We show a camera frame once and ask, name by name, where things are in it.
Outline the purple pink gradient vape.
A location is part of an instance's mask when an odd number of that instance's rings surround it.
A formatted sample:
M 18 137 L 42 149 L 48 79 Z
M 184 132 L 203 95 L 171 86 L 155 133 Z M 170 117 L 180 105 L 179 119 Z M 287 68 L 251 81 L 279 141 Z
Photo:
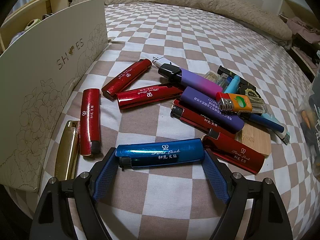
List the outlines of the purple pink gradient vape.
M 162 64 L 158 68 L 158 73 L 166 77 L 170 83 L 191 87 L 212 99 L 216 98 L 217 93 L 223 92 L 223 88 L 216 83 L 172 64 Z

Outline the pale teal tube lighter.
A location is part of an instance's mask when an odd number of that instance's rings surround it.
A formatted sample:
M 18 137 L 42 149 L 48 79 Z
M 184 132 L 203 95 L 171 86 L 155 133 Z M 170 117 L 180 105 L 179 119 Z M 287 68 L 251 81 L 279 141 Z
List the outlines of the pale teal tube lighter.
M 281 124 L 280 121 L 270 113 L 263 113 L 261 117 L 266 120 L 268 129 L 272 130 L 285 145 L 288 145 L 290 142 L 290 133 L 287 131 L 286 126 Z

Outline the tape roll on shelf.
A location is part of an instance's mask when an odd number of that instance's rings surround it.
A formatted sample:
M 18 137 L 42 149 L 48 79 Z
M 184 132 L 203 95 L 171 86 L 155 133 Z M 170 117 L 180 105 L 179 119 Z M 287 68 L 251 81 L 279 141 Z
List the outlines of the tape roll on shelf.
M 32 27 L 34 27 L 35 25 L 37 25 L 38 23 L 40 23 L 41 20 L 39 18 L 33 19 L 31 20 L 25 27 L 24 31 L 28 31 L 29 29 L 31 29 Z

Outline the red lighter middle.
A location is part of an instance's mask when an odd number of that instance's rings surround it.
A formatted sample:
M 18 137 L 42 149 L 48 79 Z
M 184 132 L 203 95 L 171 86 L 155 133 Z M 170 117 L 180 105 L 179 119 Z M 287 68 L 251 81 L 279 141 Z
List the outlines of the red lighter middle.
M 119 109 L 127 109 L 180 96 L 183 90 L 169 83 L 147 86 L 120 92 L 117 95 Z

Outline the red lighter under purple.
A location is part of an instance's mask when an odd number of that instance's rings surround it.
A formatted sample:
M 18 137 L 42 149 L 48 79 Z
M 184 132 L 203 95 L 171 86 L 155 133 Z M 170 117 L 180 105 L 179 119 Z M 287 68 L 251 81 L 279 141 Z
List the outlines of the red lighter under purple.
M 175 99 L 173 101 L 170 116 L 177 118 L 180 121 L 203 131 L 204 133 L 209 134 L 210 130 L 212 129 L 216 132 L 221 132 L 232 139 L 235 139 L 234 133 L 225 130 L 210 118 L 197 114 L 194 111 L 187 109 L 185 106 L 182 106 L 179 99 Z

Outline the red lighter upper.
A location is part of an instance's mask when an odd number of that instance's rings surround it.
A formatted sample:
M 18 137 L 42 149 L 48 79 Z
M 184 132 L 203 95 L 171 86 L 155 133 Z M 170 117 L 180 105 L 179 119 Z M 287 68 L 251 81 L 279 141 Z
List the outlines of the red lighter upper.
M 103 96 L 108 99 L 115 99 L 118 93 L 147 72 L 151 66 L 152 63 L 149 59 L 141 59 L 131 64 L 101 89 Z

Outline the blue metallic lighter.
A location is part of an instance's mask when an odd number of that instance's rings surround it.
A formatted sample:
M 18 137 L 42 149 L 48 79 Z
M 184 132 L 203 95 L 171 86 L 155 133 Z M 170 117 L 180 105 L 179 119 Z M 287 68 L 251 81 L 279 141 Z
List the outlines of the blue metallic lighter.
M 116 157 L 119 158 L 119 166 L 122 169 L 145 168 L 201 161 L 204 159 L 204 149 L 199 138 L 129 144 L 119 145 Z

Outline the red lighter near box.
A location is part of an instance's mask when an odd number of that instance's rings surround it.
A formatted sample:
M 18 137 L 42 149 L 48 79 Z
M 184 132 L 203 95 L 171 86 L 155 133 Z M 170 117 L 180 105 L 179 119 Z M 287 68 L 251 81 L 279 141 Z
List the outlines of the red lighter near box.
M 90 157 L 100 153 L 100 90 L 83 91 L 80 113 L 80 153 Z

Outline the black gold seal packet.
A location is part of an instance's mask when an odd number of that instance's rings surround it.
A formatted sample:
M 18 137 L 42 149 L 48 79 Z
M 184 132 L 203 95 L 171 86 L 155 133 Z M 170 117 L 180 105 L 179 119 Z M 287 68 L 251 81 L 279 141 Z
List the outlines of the black gold seal packet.
M 234 72 L 224 68 L 223 66 L 219 66 L 217 73 L 220 75 L 227 74 L 231 78 L 234 78 L 236 76 Z M 257 92 L 257 88 L 242 77 L 240 77 L 238 92 L 246 96 L 261 98 L 260 94 Z

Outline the light blue lighter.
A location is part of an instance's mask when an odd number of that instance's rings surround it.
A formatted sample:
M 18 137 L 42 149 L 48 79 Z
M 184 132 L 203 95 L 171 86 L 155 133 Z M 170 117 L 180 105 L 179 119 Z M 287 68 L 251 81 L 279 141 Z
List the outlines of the light blue lighter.
M 224 90 L 225 93 L 236 94 L 240 84 L 240 77 L 235 75 L 227 88 Z

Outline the purple lighter with text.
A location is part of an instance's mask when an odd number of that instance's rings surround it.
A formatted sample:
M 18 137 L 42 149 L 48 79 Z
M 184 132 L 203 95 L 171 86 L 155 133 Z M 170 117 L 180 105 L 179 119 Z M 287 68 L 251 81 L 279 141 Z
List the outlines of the purple lighter with text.
M 180 102 L 189 106 L 195 113 L 210 118 L 230 133 L 238 133 L 244 127 L 244 121 L 237 114 L 222 113 L 214 99 L 191 87 L 187 87 L 181 94 Z

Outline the checkered bed sheet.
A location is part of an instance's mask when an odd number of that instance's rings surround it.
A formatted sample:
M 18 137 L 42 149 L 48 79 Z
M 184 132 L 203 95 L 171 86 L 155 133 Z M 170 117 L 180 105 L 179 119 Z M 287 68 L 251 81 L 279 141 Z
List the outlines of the checkered bed sheet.
M 41 179 L 54 174 L 68 120 L 80 117 L 82 93 L 101 88 L 135 61 L 163 56 L 196 74 L 219 66 L 253 84 L 290 143 L 271 137 L 271 154 L 255 180 L 272 178 L 287 209 L 294 239 L 319 214 L 319 181 L 297 113 L 310 82 L 280 46 L 242 25 L 209 12 L 163 4 L 120 4 L 105 9 L 111 45 L 88 68 L 54 128 Z M 117 173 L 98 210 L 115 239 L 208 239 L 224 210 L 199 164 Z

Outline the round wooden coaster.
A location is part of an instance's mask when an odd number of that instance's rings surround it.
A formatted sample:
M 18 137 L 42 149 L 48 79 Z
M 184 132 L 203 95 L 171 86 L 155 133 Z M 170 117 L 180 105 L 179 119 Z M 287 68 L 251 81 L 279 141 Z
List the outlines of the round wooden coaster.
M 245 123 L 243 129 L 236 134 L 235 139 L 265 157 L 271 154 L 270 134 L 267 129 L 256 124 Z

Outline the white shoe box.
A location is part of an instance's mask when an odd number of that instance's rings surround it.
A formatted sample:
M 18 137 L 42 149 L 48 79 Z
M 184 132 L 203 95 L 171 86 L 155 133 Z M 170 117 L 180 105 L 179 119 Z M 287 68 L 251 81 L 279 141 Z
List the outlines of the white shoe box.
M 87 0 L 42 20 L 1 55 L 2 185 L 39 189 L 59 117 L 106 46 L 104 0 Z

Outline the gold metallic lighter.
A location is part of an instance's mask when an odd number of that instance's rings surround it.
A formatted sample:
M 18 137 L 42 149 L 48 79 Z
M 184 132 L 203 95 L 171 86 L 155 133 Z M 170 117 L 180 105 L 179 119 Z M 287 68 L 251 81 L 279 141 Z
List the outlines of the gold metallic lighter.
M 80 122 L 67 121 L 63 130 L 57 157 L 54 176 L 59 180 L 73 179 L 79 152 Z

